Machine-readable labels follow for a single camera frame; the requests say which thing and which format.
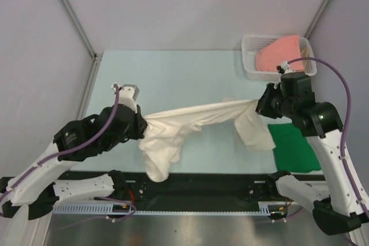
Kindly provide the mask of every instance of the pink cloth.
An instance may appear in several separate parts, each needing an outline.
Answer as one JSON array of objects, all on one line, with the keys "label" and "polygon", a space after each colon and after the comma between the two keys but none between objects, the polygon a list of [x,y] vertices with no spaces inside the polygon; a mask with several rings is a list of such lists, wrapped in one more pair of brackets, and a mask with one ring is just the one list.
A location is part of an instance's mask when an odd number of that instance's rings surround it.
[{"label": "pink cloth", "polygon": [[[258,71],[277,71],[285,60],[300,58],[299,35],[284,36],[264,47],[256,56],[256,69]],[[291,64],[294,70],[304,70],[303,62]]]}]

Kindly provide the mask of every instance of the light blue tabletop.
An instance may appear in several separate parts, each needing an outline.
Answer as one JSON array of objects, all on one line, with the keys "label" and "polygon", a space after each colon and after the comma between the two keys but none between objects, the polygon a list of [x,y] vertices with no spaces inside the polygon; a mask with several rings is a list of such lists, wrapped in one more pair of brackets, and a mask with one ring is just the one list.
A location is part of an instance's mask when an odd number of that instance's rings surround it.
[{"label": "light blue tabletop", "polygon": [[[194,105],[259,99],[266,82],[245,76],[241,51],[107,51],[104,53],[87,115],[113,105],[111,85],[135,84],[142,114]],[[266,119],[266,123],[289,122]],[[138,141],[119,144],[110,152],[89,158],[73,170],[145,172]],[[250,152],[242,144],[233,122],[205,126],[187,138],[180,161],[170,172],[272,173],[272,151]]]}]

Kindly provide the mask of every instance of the white wall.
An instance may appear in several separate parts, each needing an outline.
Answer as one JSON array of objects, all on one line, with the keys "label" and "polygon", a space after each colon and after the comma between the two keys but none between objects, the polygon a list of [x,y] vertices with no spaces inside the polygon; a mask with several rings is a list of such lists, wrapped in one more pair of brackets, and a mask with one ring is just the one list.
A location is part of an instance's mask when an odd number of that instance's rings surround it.
[{"label": "white wall", "polygon": [[[346,78],[352,94],[348,147],[359,177],[369,191],[369,5],[367,0],[334,0],[310,42],[316,57],[334,65]],[[324,66],[314,78],[320,100],[346,111],[340,80]]]},{"label": "white wall", "polygon": [[0,177],[74,118],[90,64],[58,0],[0,0]]},{"label": "white wall", "polygon": [[322,0],[70,0],[104,50],[240,49],[246,33],[303,35]]}]

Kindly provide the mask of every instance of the folded green fabric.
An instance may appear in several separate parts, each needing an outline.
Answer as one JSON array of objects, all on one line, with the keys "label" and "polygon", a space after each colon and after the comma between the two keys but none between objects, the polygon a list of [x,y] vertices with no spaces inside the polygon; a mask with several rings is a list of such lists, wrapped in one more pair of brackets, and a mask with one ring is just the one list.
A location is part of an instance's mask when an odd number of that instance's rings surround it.
[{"label": "folded green fabric", "polygon": [[321,170],[319,161],[299,129],[287,124],[270,124],[269,131],[276,144],[274,159],[278,170],[309,173]]}]

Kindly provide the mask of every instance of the white plastic basket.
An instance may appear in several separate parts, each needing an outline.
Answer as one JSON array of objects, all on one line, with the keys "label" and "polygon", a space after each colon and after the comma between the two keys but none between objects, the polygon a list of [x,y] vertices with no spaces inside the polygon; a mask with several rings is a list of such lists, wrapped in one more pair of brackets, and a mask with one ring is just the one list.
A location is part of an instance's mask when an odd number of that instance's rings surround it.
[{"label": "white plastic basket", "polygon": [[[264,47],[270,45],[281,36],[250,36],[245,35],[242,38],[242,61],[244,69],[246,70],[246,76],[251,80],[261,81],[278,81],[278,72],[271,71],[258,71],[256,70],[256,55]],[[300,49],[307,47],[309,56],[314,57],[309,41],[300,37]],[[314,76],[317,73],[317,64],[314,60],[310,60],[306,65],[306,74]]]}]

